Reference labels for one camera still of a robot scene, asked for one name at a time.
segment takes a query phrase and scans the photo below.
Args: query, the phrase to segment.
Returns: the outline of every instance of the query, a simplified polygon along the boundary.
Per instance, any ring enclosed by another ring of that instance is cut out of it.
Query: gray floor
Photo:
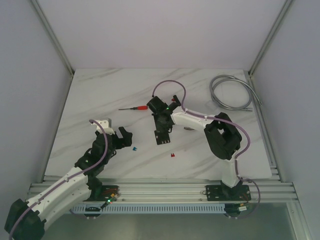
[[[285,204],[261,204],[242,220],[218,214],[64,215],[43,240],[295,240]]]

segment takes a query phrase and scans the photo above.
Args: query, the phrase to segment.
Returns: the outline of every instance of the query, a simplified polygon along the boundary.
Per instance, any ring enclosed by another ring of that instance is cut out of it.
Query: white table
[[[90,125],[89,119],[111,118],[115,131],[123,126],[133,133],[132,146],[118,150],[99,178],[221,179],[221,160],[211,152],[204,132],[173,126],[171,143],[157,145],[150,110],[118,110],[145,105],[157,83],[177,80],[187,89],[185,106],[188,109],[213,115],[225,112],[248,132],[251,147],[239,157],[240,174],[252,179],[270,178],[270,164],[255,112],[220,109],[210,98],[209,82],[221,74],[246,80],[239,69],[77,69],[45,174],[65,175],[96,138],[96,127]],[[181,100],[182,88],[175,83],[165,83],[155,95],[170,103],[174,94]],[[247,92],[236,82],[222,83],[216,94],[234,106],[248,99]],[[244,147],[247,140],[244,135],[242,138]]]

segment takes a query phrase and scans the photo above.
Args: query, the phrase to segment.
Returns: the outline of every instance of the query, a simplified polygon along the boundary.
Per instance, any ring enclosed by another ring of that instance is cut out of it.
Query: screwdriver
[[[135,106],[131,108],[121,108],[119,110],[148,110],[148,106]]]

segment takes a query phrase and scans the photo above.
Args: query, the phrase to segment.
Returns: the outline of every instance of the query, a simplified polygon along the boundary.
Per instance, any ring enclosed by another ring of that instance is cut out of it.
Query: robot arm
[[[110,119],[98,122],[104,129],[108,142],[104,159],[92,169],[82,172],[98,163],[104,154],[105,137],[101,134],[102,131],[98,130],[100,127],[97,127],[92,148],[85,152],[65,176],[37,196],[27,201],[18,199],[11,205],[4,227],[8,233],[21,215],[32,207],[16,226],[13,232],[15,240],[40,240],[50,225],[74,205],[89,198],[96,199],[101,194],[102,183],[96,176],[103,171],[108,161],[116,154],[116,150],[131,146],[133,134],[119,127],[123,136],[119,138],[111,128]],[[42,199],[42,196],[53,191],[54,194],[48,194]]]
[[[170,143],[169,133],[173,125],[189,127],[203,131],[212,153],[222,160],[222,179],[224,185],[233,188],[239,183],[235,170],[235,155],[240,149],[241,134],[235,126],[197,117],[183,111],[177,96],[170,105],[162,102],[157,96],[153,97],[147,106],[153,112],[156,130],[154,131],[158,145]],[[218,119],[230,121],[227,114],[221,112]]]

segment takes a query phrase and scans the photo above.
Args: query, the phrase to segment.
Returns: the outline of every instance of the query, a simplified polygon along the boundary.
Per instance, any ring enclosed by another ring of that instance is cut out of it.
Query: perforated metal strip
[[[222,203],[208,204],[110,204],[102,211],[86,211],[100,208],[101,204],[78,204],[72,208],[76,214],[224,214]]]

